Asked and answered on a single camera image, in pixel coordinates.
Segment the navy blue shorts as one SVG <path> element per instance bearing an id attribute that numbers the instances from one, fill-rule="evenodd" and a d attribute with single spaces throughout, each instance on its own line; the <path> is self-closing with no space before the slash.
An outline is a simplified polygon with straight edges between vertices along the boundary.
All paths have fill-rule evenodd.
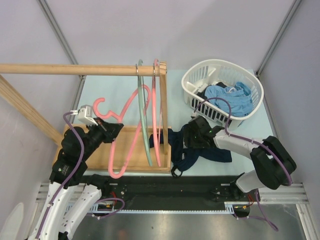
<path id="1" fill-rule="evenodd" d="M 168 143 L 171 146 L 171 162 L 173 167 L 171 175 L 174 178 L 182 176 L 184 171 L 189 170 L 198 160 L 199 157 L 206 160 L 219 163 L 231 163 L 232 154 L 229 150 L 211 148 L 185 148 L 183 143 L 183 130 L 186 124 L 182 126 L 180 131 L 168 129 Z"/>

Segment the dark grey shorts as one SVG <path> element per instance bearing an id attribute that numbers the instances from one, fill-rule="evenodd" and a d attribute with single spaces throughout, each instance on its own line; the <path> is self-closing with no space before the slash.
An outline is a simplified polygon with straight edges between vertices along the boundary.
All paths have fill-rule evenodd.
<path id="1" fill-rule="evenodd" d="M 218 82 L 217 84 L 208 85 L 203 91 L 198 92 L 196 95 L 204 100 L 207 98 L 221 97 L 227 93 L 225 90 L 226 87 L 224 83 Z"/>

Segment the pale green hanger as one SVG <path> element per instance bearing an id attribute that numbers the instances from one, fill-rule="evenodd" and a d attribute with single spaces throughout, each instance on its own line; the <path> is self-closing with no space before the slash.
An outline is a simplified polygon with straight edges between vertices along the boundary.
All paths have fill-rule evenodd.
<path id="1" fill-rule="evenodd" d="M 148 165 L 151 167 L 153 163 L 152 163 L 149 138 L 148 138 L 148 126 L 147 126 L 147 116 L 146 116 L 147 99 L 146 99 L 145 88 L 144 88 L 144 77 L 139 74 L 139 66 L 142 66 L 142 65 L 143 65 L 142 59 L 140 59 L 138 61 L 138 64 L 135 65 L 136 74 L 137 74 L 138 109 L 139 109 L 139 117 L 140 117 L 144 150 L 145 150 Z"/>

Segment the light blue shorts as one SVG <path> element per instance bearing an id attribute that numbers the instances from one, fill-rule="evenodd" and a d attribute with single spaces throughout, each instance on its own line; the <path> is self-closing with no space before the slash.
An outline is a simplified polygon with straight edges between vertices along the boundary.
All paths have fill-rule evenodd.
<path id="1" fill-rule="evenodd" d="M 234 86 L 211 85 L 204 91 L 204 96 L 207 99 L 219 98 L 210 99 L 209 102 L 228 114 L 230 112 L 228 104 L 221 99 L 226 100 L 230 105 L 231 115 L 234 117 L 245 117 L 253 111 L 251 94 L 251 89 L 240 81 L 236 82 Z"/>

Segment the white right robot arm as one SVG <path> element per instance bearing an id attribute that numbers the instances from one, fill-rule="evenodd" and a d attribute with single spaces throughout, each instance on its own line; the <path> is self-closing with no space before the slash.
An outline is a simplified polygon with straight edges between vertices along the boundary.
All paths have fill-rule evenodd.
<path id="1" fill-rule="evenodd" d="M 242 201 L 249 192 L 266 187 L 277 190 L 289 187 L 297 164 L 275 136 L 255 139 L 236 135 L 228 127 L 211 127 L 203 116 L 192 118 L 183 130 L 183 143 L 191 149 L 216 149 L 237 153 L 252 161 L 254 170 L 237 177 L 230 188 L 231 196 Z"/>

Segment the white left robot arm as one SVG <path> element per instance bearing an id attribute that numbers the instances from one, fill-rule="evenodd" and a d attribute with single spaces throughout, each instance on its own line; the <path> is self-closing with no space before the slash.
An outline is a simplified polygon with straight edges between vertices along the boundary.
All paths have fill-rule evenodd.
<path id="1" fill-rule="evenodd" d="M 109 178 L 93 174 L 88 178 L 80 198 L 67 211 L 87 170 L 87 159 L 101 144 L 111 144 L 124 127 L 122 123 L 109 123 L 99 117 L 88 125 L 87 132 L 79 126 L 70 126 L 61 141 L 61 149 L 52 166 L 47 197 L 30 240 L 70 240 L 89 209 L 111 194 Z"/>

